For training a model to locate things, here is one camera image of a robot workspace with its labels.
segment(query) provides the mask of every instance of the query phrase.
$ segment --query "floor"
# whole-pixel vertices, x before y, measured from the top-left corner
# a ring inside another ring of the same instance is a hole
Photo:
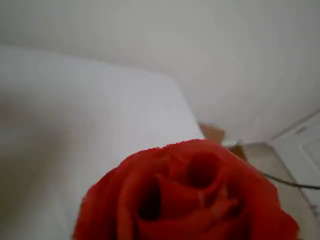
[[[248,162],[257,169],[283,180],[293,181],[289,171],[271,147],[266,144],[251,144],[243,148]],[[271,182],[278,189],[282,209],[298,223],[299,237],[303,240],[319,240],[320,224],[299,189],[273,180]]]

